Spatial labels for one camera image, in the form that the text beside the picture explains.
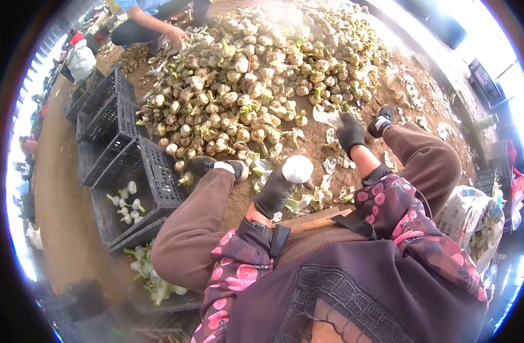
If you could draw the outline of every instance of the black pants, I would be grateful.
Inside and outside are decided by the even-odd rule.
[[[153,17],[165,20],[167,17],[178,14],[186,7],[191,0],[171,0],[161,5]],[[193,0],[193,20],[203,20],[210,5],[209,0]],[[112,43],[115,45],[129,45],[132,43],[149,42],[154,38],[160,37],[161,32],[143,27],[132,19],[127,19],[117,26],[112,32]]]

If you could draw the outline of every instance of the blue shirt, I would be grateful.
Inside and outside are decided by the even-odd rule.
[[[115,3],[121,7],[123,11],[130,10],[133,6],[139,5],[140,8],[149,15],[154,15],[157,8],[162,4],[168,3],[170,0],[115,0]]]

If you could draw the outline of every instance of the wrist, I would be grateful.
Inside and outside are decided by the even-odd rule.
[[[364,145],[355,145],[350,149],[350,159],[356,164],[365,160],[370,155],[372,155],[371,151]]]
[[[350,149],[350,158],[357,165],[357,171],[361,178],[369,176],[381,164],[368,147],[363,145],[352,147]]]
[[[247,213],[245,214],[245,219],[249,222],[258,222],[266,225],[267,227],[271,226],[271,220],[266,218],[259,210],[254,207],[254,203],[251,203]]]

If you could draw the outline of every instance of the floral jacket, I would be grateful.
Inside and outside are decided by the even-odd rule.
[[[416,255],[419,263],[486,302],[475,264],[425,215],[415,193],[416,189],[404,178],[389,174],[358,190],[354,200],[378,239],[392,240],[400,253]],[[202,323],[192,343],[224,342],[238,294],[273,270],[273,259],[268,256],[270,245],[255,232],[258,233],[243,220],[237,230],[229,231],[211,251],[216,263],[204,293]]]

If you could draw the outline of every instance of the garlic pile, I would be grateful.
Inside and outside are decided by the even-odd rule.
[[[155,238],[152,239],[146,246],[137,245],[134,250],[124,249],[124,251],[126,254],[134,257],[134,261],[130,264],[130,268],[138,272],[134,279],[146,280],[144,288],[149,291],[152,300],[159,306],[163,300],[170,298],[172,292],[178,295],[184,295],[188,290],[184,287],[171,285],[163,281],[153,269],[152,246],[155,240]]]
[[[109,200],[112,201],[114,206],[121,208],[120,210],[117,210],[117,213],[123,216],[120,221],[125,222],[128,225],[132,223],[139,223],[144,217],[140,216],[140,212],[138,212],[138,210],[141,212],[146,212],[146,210],[140,204],[140,199],[134,199],[131,205],[126,202],[131,194],[136,193],[136,183],[134,181],[130,181],[126,188],[119,189],[117,192],[121,195],[121,197],[110,196],[109,194],[106,196]],[[133,209],[130,213],[127,206]]]
[[[277,12],[286,15],[267,14]],[[281,123],[307,125],[293,96],[324,111],[369,102],[381,85],[377,66],[391,56],[370,27],[367,8],[348,2],[237,9],[213,28],[187,34],[191,41],[179,55],[167,47],[152,61],[147,74],[157,81],[137,112],[137,124],[160,137],[181,174],[183,160],[196,155],[244,159],[247,144],[279,163],[284,144],[299,147],[298,131],[283,131]],[[329,147],[340,150],[338,141]],[[193,184],[193,175],[180,182]]]

